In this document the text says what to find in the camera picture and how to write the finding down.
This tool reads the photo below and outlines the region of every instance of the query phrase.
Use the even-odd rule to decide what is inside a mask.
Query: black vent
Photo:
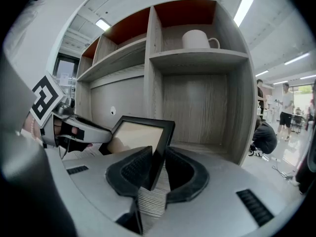
[[[76,174],[82,171],[87,170],[88,168],[86,166],[80,166],[80,167],[75,167],[75,168],[70,168],[67,169],[68,174],[72,175],[72,174]]]
[[[251,190],[243,190],[236,192],[236,194],[247,207],[259,227],[273,219],[272,213],[261,203]]]

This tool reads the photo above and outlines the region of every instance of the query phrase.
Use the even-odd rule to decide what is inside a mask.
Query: fluorescent light
[[[312,77],[316,77],[316,75],[312,75],[312,76],[308,76],[308,77],[301,77],[300,79],[307,79],[307,78],[312,78]]]
[[[251,7],[252,2],[253,0],[241,0],[238,11],[234,18],[234,21],[236,22],[238,27],[240,26],[244,17],[246,16],[249,8]]]
[[[285,83],[285,82],[288,82],[288,81],[279,81],[279,82],[274,83],[273,85],[279,84],[279,83]]]
[[[287,65],[287,64],[290,64],[290,63],[292,63],[292,62],[298,61],[298,60],[300,60],[300,59],[302,59],[302,58],[304,58],[304,57],[306,57],[306,56],[309,56],[309,54],[310,54],[310,53],[302,54],[301,56],[296,57],[296,58],[294,58],[294,59],[292,59],[292,60],[290,60],[290,61],[287,61],[287,62],[285,62],[284,64]]]
[[[102,18],[100,18],[95,24],[103,31],[106,31],[108,28],[110,28],[110,26]]]
[[[260,75],[263,75],[263,74],[265,74],[265,73],[267,73],[267,72],[269,72],[269,71],[268,71],[268,70],[265,70],[265,71],[263,71],[262,73],[257,74],[256,77],[258,77],[258,76],[260,76]]]

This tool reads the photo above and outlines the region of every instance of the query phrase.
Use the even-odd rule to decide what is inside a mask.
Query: floor
[[[278,122],[270,123],[270,125],[277,132]],[[268,158],[246,156],[242,168],[272,186],[286,203],[291,203],[294,200],[302,199],[303,196],[298,187],[295,186],[295,182],[287,181],[282,177],[282,174],[286,174],[289,178],[296,175],[306,152],[309,133],[304,129],[299,134],[292,132],[288,142],[285,141],[286,137],[287,130],[283,129],[278,138],[276,149],[267,155]]]

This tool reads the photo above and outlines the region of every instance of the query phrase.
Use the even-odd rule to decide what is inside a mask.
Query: wooden panel
[[[163,78],[163,119],[175,121],[174,141],[220,145],[226,112],[226,75]]]
[[[93,122],[113,128],[123,116],[144,117],[143,77],[117,81],[91,90]],[[111,114],[114,106],[116,114]]]
[[[119,21],[104,33],[117,45],[147,31],[150,8],[140,10]]]
[[[254,82],[250,60],[227,76],[228,111],[223,145],[236,164],[242,163],[254,131],[256,118]]]
[[[217,38],[219,42],[221,39],[219,35],[214,30],[213,25],[182,25],[182,26],[171,26],[162,29],[163,34],[163,51],[182,49],[182,36],[191,30],[200,30],[205,32],[208,39]],[[217,45],[215,42],[209,42],[210,47],[216,48]]]
[[[221,48],[247,53],[246,42],[226,9],[217,3],[213,22]]]
[[[93,58],[93,64],[102,60],[110,53],[113,53],[115,50],[117,50],[117,48],[118,45],[116,45],[113,41],[109,40],[107,37],[101,35]]]
[[[102,77],[101,79],[95,80],[90,84],[90,88],[93,89],[115,81],[141,76],[144,76],[144,64],[136,65],[127,69],[122,69],[105,77]]]
[[[90,59],[94,58],[95,50],[97,49],[97,45],[99,42],[99,38],[97,38],[87,49],[86,51],[82,54],[84,57],[88,57]]]
[[[77,81],[75,93],[75,112],[77,115],[92,120],[90,86],[86,82]]]
[[[118,70],[143,64],[145,60],[146,39],[128,44],[94,64],[78,77],[79,81],[94,81]]]
[[[171,141],[170,146],[190,150],[194,153],[204,154],[204,155],[227,154],[227,150],[221,145],[197,144],[197,143]]]
[[[77,77],[81,76],[92,66],[92,59],[82,56],[79,61]]]
[[[136,36],[136,37],[133,37],[133,38],[131,38],[131,39],[128,39],[127,41],[124,41],[123,43],[119,44],[119,45],[118,45],[118,49],[121,48],[121,47],[123,47],[123,46],[126,46],[126,45],[128,45],[128,44],[131,44],[131,43],[133,43],[133,42],[135,42],[135,41],[137,41],[137,40],[141,40],[141,39],[143,39],[143,38],[146,38],[146,35],[147,35],[147,34],[144,33],[144,34],[138,35],[138,36]]]
[[[146,117],[150,119],[162,119],[162,75],[149,60],[151,54],[162,51],[162,41],[161,23],[151,7],[144,68],[144,108]]]
[[[216,1],[178,0],[155,5],[163,27],[212,24]]]
[[[163,75],[226,74],[247,59],[246,53],[217,48],[178,49],[150,56]]]

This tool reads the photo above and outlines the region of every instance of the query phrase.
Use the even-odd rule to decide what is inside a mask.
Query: white shirt
[[[284,113],[292,114],[293,113],[293,104],[290,105],[290,102],[293,101],[293,93],[288,91],[287,93],[283,94],[283,105],[282,111]]]

